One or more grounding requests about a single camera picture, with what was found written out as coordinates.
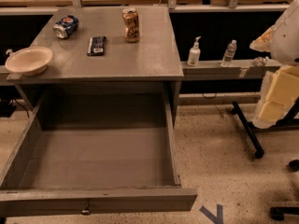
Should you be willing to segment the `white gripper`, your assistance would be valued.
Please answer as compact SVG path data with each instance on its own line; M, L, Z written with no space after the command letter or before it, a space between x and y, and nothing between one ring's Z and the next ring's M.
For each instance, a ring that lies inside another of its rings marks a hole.
M268 28L253 40L249 47L259 52L271 49L274 27ZM252 123L259 129L267 129L283 119L299 97L299 68L283 65L275 73L267 72L261 86L261 99L258 101Z

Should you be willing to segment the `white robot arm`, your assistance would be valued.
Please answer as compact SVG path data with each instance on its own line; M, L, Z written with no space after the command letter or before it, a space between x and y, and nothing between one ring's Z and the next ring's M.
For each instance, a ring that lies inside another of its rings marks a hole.
M293 0L276 23L249 47L269 52L281 64L275 73L264 75L252 120L255 127L267 129L285 118L299 97L299 0Z

